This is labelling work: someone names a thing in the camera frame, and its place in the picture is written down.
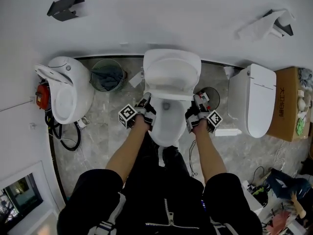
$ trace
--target cardboard box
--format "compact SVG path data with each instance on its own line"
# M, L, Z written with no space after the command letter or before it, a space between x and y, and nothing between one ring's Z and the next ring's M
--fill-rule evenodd
M276 98L272 122L267 134L286 141L307 139L310 129L311 109L306 115L303 133L298 136L298 90L303 90L299 78L298 68L291 67L276 72Z

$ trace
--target white toilet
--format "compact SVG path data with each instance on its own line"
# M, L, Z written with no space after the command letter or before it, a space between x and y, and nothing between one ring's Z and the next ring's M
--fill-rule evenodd
M74 123L87 113L94 88L89 82L90 72L82 63L70 57L56 57L48 67L35 65L35 71L49 82L52 113L58 123Z
M276 73L252 64L229 80L228 115L242 132L260 138L272 121L275 96Z
M152 49L144 55L143 69L145 92L151 93L150 104L156 110L150 136L160 146L177 146L199 81L201 59L187 51Z

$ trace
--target smart toilet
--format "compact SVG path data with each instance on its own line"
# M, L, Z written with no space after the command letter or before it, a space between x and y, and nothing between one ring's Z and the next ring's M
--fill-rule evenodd
M94 94L90 72L70 57L56 57L48 67L35 65L36 73L49 83L51 108L60 124L74 123L89 110Z
M151 93L150 104L156 110L150 136L160 146L177 146L199 81L200 57L182 50L152 49L144 55L143 70L145 92Z
M276 73L252 64L229 80L228 115L242 132L260 138L272 121L275 96Z

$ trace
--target red device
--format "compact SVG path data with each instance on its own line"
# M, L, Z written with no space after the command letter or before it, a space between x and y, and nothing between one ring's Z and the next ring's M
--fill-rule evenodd
M40 84L37 87L36 91L36 104L39 106L39 108L47 110L50 108L49 104L50 99L50 91L48 89L47 84Z

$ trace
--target hand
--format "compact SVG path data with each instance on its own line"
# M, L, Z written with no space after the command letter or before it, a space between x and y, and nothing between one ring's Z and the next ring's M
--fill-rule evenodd
M207 120L201 119L200 123L192 129L192 132L196 135L200 131L207 132Z
M293 201L293 202L295 202L295 201L297 201L297 192L293 192L292 194L291 194L291 201Z
M134 128L138 128L140 130L143 130L144 132L147 132L150 129L150 125L145 122L142 114L137 114L135 118Z

